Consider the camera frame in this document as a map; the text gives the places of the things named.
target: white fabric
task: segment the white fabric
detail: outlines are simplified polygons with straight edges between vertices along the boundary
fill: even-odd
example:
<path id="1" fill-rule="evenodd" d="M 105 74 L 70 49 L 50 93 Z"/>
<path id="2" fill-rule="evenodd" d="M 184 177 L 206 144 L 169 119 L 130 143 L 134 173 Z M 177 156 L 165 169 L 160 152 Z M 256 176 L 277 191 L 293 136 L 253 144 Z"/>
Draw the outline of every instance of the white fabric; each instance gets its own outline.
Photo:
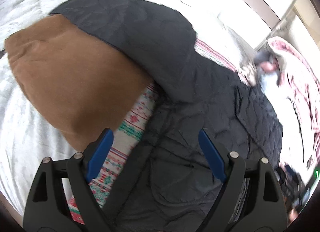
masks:
<path id="1" fill-rule="evenodd" d="M 0 0 L 0 50 L 12 33 L 45 17 L 66 0 Z M 15 81 L 7 55 L 0 59 L 0 191 L 23 215 L 41 160 L 69 158 L 74 150 L 25 98 Z M 67 197 L 70 189 L 64 182 Z"/>

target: brown fabric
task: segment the brown fabric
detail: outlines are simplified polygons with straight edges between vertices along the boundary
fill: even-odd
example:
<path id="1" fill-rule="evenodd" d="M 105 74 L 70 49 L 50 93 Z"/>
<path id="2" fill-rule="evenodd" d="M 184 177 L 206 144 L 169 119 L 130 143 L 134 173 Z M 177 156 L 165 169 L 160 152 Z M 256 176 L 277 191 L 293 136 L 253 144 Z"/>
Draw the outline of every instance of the brown fabric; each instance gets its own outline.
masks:
<path id="1" fill-rule="evenodd" d="M 152 80 L 123 53 L 62 15 L 12 34 L 5 50 L 26 97 L 79 151 L 104 128 L 116 130 Z"/>

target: quilted jacket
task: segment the quilted jacket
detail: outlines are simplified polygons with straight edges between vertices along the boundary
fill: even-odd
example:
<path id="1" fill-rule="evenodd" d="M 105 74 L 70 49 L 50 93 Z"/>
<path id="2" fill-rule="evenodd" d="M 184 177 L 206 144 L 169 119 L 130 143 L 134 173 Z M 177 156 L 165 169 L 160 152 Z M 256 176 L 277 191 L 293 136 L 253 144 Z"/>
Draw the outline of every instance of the quilted jacket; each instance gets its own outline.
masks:
<path id="1" fill-rule="evenodd" d="M 270 102 L 196 53 L 196 33 L 179 12 L 143 0 L 69 0 L 51 14 L 119 49 L 159 86 L 153 116 L 103 207 L 113 230 L 197 229 L 221 188 L 199 147 L 201 128 L 243 158 L 279 165 L 282 126 Z"/>

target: black cloth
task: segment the black cloth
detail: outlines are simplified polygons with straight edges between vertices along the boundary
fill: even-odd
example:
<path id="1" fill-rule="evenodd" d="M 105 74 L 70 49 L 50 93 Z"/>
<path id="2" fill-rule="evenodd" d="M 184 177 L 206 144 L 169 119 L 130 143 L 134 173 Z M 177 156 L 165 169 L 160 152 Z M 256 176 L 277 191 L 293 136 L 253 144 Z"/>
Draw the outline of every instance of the black cloth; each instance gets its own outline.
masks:
<path id="1" fill-rule="evenodd" d="M 243 158 L 279 165 L 282 126 L 270 102 L 196 53 L 196 33 L 179 12 L 143 0 L 69 0 L 51 14 L 124 52 L 162 90 L 104 205 L 114 230 L 197 229 L 221 188 L 199 147 L 201 128 Z"/>

